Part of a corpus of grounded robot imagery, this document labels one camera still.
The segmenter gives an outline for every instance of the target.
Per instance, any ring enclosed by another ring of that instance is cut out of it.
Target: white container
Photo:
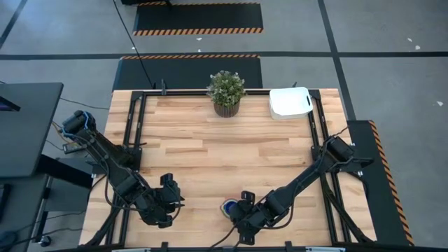
[[[269,92],[269,107],[274,120],[305,117],[313,110],[313,102],[305,87],[275,89]]]

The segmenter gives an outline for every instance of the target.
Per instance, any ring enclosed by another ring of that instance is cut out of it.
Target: wooden table
[[[131,92],[113,93],[105,136],[115,144],[123,142]],[[347,126],[339,92],[323,89],[321,96],[328,131],[335,134]],[[308,119],[275,121],[270,116],[268,99],[267,95],[244,97],[233,118],[217,116],[210,98],[205,96],[147,99],[141,137],[141,142],[147,144],[142,146],[141,174],[157,187],[159,177],[171,172],[181,188],[185,207],[166,229],[146,225],[132,211],[126,247],[160,247],[162,242],[169,242],[170,247],[208,247],[232,227],[220,210],[224,200],[239,199],[242,190],[254,192],[259,200],[270,190],[289,183],[312,163]],[[320,125],[317,130],[322,142]],[[346,142],[351,140],[348,130],[341,137]],[[347,212],[375,240],[363,184],[347,174],[338,176]],[[255,236],[255,245],[284,246],[288,240],[294,246],[330,245],[319,183],[317,180],[296,197],[293,221],[288,227],[261,230]],[[100,182],[90,194],[80,244],[93,236],[109,214],[104,186],[104,181]],[[336,210],[333,213],[342,241],[340,220]],[[114,242],[118,241],[120,220],[119,216]],[[234,231],[221,246],[234,245],[237,240]]]

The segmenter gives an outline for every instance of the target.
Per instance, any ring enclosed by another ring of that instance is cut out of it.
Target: concrete floor
[[[198,49],[203,53],[330,52],[317,1],[257,2],[262,6],[263,34],[134,37],[134,41],[141,53],[193,53]],[[0,0],[0,33],[19,3]],[[131,29],[137,8],[118,5]],[[340,52],[448,50],[448,1],[325,0],[325,5]],[[133,52],[112,0],[28,0],[0,48],[0,57]],[[448,59],[341,61],[357,119],[374,120],[378,126],[415,244],[448,247],[448,156],[444,152],[448,145]],[[118,59],[0,60],[0,81],[63,82],[64,98],[107,107],[117,65]],[[329,57],[262,57],[261,67],[265,88],[290,87],[295,81],[308,88],[340,87]],[[84,108],[61,101],[55,121],[62,122],[76,109]],[[90,111],[104,130],[107,111]],[[63,144],[54,131],[48,140]],[[45,145],[44,153],[64,157],[50,145]],[[80,203],[63,210],[84,209]],[[52,220],[46,229],[80,228],[82,224],[82,214],[66,216]],[[70,248],[77,245],[79,233],[59,233],[52,238],[48,250]],[[35,244],[29,250],[42,251]]]

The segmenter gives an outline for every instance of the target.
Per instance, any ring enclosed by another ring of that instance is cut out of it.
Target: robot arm
[[[230,220],[238,229],[239,242],[246,245],[255,244],[255,235],[267,226],[272,229],[279,221],[286,217],[289,208],[293,205],[294,198],[306,187],[311,185],[326,172],[339,172],[356,169],[359,170],[372,163],[370,159],[356,159],[354,152],[341,138],[332,136],[323,145],[323,151],[314,164],[306,168],[299,176],[288,185],[272,190],[258,203],[255,203],[255,194],[241,192],[242,200],[230,208]],[[371,242],[356,227],[356,224],[346,213],[344,208],[337,203],[328,183],[324,183],[324,195],[328,197],[360,242]]]
[[[173,174],[160,177],[161,188],[152,188],[145,179],[131,169],[134,157],[122,146],[111,143],[97,131],[95,119],[86,111],[76,111],[62,123],[65,137],[86,146],[87,152],[98,162],[108,176],[115,193],[126,206],[135,205],[143,222],[167,228],[172,225],[168,214],[180,208],[184,200]]]

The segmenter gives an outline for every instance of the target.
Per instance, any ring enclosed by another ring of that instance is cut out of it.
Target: potted plant
[[[244,91],[244,80],[238,73],[219,71],[210,75],[211,83],[207,87],[208,95],[213,101],[215,112],[224,118],[230,118],[238,113],[239,100],[246,94]]]

